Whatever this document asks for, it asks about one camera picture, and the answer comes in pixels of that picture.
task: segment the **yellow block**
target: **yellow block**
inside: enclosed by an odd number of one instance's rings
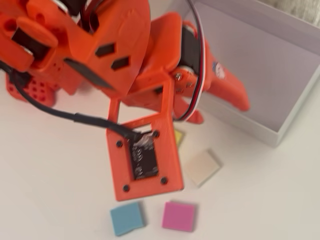
[[[180,144],[182,143],[183,139],[184,139],[185,134],[182,131],[179,131],[179,130],[175,129],[174,130],[174,136],[175,136],[176,145],[179,147]]]

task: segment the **black cable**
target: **black cable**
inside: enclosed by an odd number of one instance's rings
[[[87,116],[87,115],[83,115],[80,113],[69,113],[69,112],[65,112],[65,111],[60,111],[60,110],[55,110],[53,108],[47,107],[43,104],[41,104],[40,102],[34,100],[31,96],[29,96],[25,90],[20,86],[20,84],[18,83],[17,80],[17,71],[16,70],[12,70],[11,72],[12,74],[12,82],[14,84],[14,86],[16,87],[16,89],[18,90],[18,92],[30,103],[32,104],[34,107],[36,107],[37,109],[59,117],[59,118],[63,118],[66,120],[71,120],[74,121],[76,123],[82,123],[82,124],[86,124],[86,125],[90,125],[90,126],[95,126],[95,127],[100,127],[100,128],[105,128],[105,129],[110,129],[111,131],[121,135],[122,137],[124,137],[125,139],[134,141],[135,143],[138,142],[142,136],[143,133],[140,132],[135,132],[132,129],[116,124],[112,121],[103,119],[103,118],[99,118],[99,117],[92,117],[92,116]]]

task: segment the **blue block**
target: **blue block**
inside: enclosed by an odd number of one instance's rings
[[[114,208],[110,213],[116,236],[145,226],[138,202]]]

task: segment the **black screw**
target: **black screw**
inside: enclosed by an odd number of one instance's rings
[[[129,185],[124,185],[122,189],[123,189],[124,192],[127,193],[127,192],[129,192],[130,187],[129,187]]]
[[[118,148],[122,148],[123,147],[123,143],[122,143],[122,141],[117,141],[116,142],[116,146],[118,147]]]
[[[152,133],[152,136],[154,138],[158,138],[160,136],[160,132],[158,130],[155,130],[153,133]]]
[[[168,178],[166,178],[165,176],[161,178],[161,184],[162,185],[166,185],[168,183]]]

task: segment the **red and white wire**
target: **red and white wire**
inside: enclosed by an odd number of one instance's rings
[[[200,40],[199,74],[198,74],[197,83],[196,83],[194,93],[188,109],[182,116],[178,118],[174,118],[175,121],[187,121],[195,113],[204,89],[205,79],[206,79],[206,42],[205,42],[206,40],[204,36],[203,25],[201,23],[200,15],[197,9],[195,8],[194,4],[191,2],[191,0],[186,0],[186,1],[188,2],[193,12],[196,25],[197,25],[198,39]]]

